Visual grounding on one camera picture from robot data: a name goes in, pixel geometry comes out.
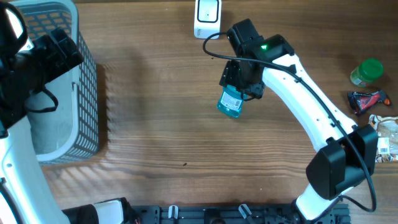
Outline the blue mouthwash bottle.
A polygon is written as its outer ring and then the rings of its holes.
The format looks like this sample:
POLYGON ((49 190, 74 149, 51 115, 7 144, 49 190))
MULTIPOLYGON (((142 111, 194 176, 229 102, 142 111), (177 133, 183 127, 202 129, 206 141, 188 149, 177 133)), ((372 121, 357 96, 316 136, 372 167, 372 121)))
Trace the blue mouthwash bottle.
POLYGON ((228 85, 223 87, 223 92, 216 107, 222 113, 238 118, 242 112, 244 100, 247 98, 246 94, 241 96, 241 92, 238 92, 235 87, 228 85))

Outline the red black small packet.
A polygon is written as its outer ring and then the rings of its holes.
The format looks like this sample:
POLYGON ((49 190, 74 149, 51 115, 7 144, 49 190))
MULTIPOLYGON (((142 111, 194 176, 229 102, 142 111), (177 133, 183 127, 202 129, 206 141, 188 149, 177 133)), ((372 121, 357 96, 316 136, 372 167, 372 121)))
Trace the red black small packet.
POLYGON ((382 103, 386 106, 392 104, 390 98, 383 90, 378 90, 374 93, 349 91, 347 92, 347 98, 351 109, 357 116, 365 114, 365 112, 378 103, 382 103))

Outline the green lid spice jar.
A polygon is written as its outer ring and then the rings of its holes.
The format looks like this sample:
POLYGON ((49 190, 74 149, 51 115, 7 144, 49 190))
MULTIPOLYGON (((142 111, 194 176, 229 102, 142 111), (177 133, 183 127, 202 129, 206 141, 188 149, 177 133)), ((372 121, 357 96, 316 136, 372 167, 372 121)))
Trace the green lid spice jar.
POLYGON ((381 78, 383 73, 382 63, 375 58, 369 58, 351 72, 350 80, 355 86, 366 87, 381 78))

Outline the white brown snack pouch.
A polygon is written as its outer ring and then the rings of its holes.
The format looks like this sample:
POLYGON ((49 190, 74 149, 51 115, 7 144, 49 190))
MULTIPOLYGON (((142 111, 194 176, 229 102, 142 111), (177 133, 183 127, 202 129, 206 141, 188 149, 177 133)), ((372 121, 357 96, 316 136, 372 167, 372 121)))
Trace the white brown snack pouch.
POLYGON ((376 163, 397 161, 397 117, 372 114, 369 124, 378 135, 376 163))

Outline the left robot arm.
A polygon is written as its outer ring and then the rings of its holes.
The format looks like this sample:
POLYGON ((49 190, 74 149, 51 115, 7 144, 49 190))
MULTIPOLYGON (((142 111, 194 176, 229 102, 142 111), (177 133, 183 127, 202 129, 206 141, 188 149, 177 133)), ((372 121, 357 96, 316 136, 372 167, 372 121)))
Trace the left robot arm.
POLYGON ((83 63, 78 46, 62 28, 40 36, 24 50, 28 31, 19 9, 1 2, 1 213, 16 223, 141 223, 126 198, 60 209, 34 152, 27 100, 38 93, 54 103, 46 84, 83 63))

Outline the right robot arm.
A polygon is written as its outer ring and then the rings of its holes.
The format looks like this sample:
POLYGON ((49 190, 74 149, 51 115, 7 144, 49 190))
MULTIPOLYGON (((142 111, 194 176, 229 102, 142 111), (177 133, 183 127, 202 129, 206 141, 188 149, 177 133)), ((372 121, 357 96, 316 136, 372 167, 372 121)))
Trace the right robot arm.
POLYGON ((377 153, 377 133, 360 127, 319 89, 281 36, 264 38, 251 20, 232 26, 226 36, 234 55, 221 76, 223 93, 217 107, 237 118, 247 101, 270 88, 286 104, 308 134, 316 152, 306 168, 308 186, 294 200, 291 221, 316 223, 349 190, 370 182, 377 153))

